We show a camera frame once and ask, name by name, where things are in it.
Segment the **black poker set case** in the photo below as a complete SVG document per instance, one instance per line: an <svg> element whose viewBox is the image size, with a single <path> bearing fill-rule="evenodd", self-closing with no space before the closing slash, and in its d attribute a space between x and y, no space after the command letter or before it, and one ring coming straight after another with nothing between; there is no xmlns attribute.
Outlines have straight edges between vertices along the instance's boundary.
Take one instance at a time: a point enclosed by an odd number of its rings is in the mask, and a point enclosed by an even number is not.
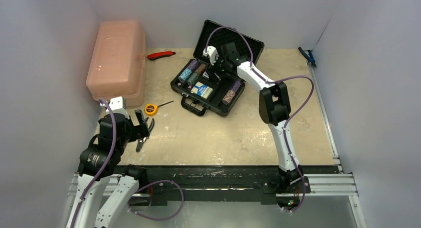
<svg viewBox="0 0 421 228"><path fill-rule="evenodd" d="M198 116L208 110L227 116L245 88L237 64L256 63L264 47L262 41L206 20L193 57L171 81L171 89L182 95L182 107Z"/></svg>

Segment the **blue Texas Hold'em card box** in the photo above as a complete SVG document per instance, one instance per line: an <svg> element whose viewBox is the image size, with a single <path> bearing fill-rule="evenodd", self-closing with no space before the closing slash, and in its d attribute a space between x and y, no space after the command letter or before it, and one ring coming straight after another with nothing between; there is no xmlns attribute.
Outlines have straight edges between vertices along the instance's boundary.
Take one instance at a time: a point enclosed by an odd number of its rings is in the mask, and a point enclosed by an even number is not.
<svg viewBox="0 0 421 228"><path fill-rule="evenodd" d="M192 94L196 94L203 99L208 99L212 92L213 88L201 82L197 82L191 89Z"/></svg>

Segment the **purple black poker chip roll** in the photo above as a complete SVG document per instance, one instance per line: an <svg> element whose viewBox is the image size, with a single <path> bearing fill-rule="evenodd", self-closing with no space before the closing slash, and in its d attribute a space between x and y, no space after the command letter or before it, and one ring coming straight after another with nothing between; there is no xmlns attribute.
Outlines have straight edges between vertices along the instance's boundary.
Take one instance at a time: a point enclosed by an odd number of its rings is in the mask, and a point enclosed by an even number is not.
<svg viewBox="0 0 421 228"><path fill-rule="evenodd" d="M241 81L239 81L239 80L236 80L236 81L232 84L232 86L231 86L231 88L230 88L230 91L232 91L232 92L236 93L236 92L239 90L239 88L241 87L241 85L242 85L242 82L241 82Z"/></svg>

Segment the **orange blue poker chip roll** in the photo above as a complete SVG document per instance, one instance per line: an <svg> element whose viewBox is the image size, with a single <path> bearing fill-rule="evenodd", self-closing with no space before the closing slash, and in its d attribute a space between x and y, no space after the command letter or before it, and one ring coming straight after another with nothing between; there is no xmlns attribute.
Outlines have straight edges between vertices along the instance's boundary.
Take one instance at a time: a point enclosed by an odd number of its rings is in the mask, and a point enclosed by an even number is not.
<svg viewBox="0 0 421 228"><path fill-rule="evenodd" d="M234 90L231 90L230 89L226 93L226 95L224 96L224 98L222 99L223 104L229 105L232 102L232 100L234 99L235 95L236 95L236 92Z"/></svg>

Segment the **blue backed playing card deck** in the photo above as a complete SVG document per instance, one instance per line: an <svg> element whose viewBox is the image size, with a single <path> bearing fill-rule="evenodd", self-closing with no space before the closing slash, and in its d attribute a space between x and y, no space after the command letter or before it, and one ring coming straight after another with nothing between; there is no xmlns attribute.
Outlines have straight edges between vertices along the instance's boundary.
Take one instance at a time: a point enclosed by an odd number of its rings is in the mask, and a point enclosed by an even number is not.
<svg viewBox="0 0 421 228"><path fill-rule="evenodd" d="M204 72L202 74L202 77L206 78L207 80L210 80L210 76L209 76L209 74L207 72Z"/></svg>

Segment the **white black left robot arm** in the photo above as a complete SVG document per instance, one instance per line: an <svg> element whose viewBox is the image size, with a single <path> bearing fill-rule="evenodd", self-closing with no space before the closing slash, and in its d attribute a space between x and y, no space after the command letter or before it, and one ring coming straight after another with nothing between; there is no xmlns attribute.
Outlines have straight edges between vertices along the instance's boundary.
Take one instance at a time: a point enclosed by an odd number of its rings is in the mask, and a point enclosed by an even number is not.
<svg viewBox="0 0 421 228"><path fill-rule="evenodd" d="M67 222L69 228L115 227L117 216L128 205L130 197L148 186L146 169L128 165L109 198L101 203L127 144L148 137L150 132L140 111L136 112L139 125L133 124L122 96L99 101L106 115L98 121L99 133L91 138L79 157L76 197Z"/></svg>

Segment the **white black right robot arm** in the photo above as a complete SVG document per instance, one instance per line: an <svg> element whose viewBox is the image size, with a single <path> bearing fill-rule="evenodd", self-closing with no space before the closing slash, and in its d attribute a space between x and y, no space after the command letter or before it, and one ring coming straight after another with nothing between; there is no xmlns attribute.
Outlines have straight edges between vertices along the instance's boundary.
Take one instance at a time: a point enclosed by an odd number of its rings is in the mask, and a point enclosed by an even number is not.
<svg viewBox="0 0 421 228"><path fill-rule="evenodd" d="M290 192L298 186L302 170L296 157L290 134L291 105L284 82L275 82L262 73L247 57L240 57L235 49L206 46L203 56L212 66L231 69L240 79L259 93L259 115L271 130L278 155L278 187Z"/></svg>

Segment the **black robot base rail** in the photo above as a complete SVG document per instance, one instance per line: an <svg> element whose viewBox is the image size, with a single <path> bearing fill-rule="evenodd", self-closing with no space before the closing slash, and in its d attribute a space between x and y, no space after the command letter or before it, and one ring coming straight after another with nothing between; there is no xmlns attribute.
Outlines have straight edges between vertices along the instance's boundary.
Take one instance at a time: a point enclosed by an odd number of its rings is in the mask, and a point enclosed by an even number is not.
<svg viewBox="0 0 421 228"><path fill-rule="evenodd" d="M333 165L302 167L301 181L281 188L276 165L118 165L114 173L141 173L140 187L155 182L151 188L137 192L133 206L166 206L170 201L191 202L259 202L262 205L295 207L296 192L310 193L313 174L338 174Z"/></svg>

